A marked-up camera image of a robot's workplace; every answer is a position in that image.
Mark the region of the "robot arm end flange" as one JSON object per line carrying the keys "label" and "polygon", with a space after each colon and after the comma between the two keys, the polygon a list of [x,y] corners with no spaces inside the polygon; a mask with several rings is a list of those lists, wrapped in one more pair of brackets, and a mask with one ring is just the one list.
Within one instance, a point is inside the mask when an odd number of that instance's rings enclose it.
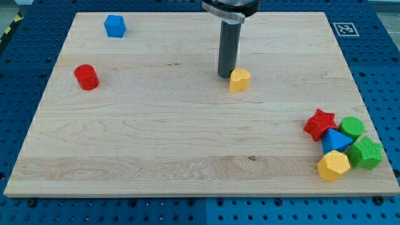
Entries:
{"label": "robot arm end flange", "polygon": [[261,0],[202,0],[208,13],[228,24],[244,24],[246,18],[260,10]]}

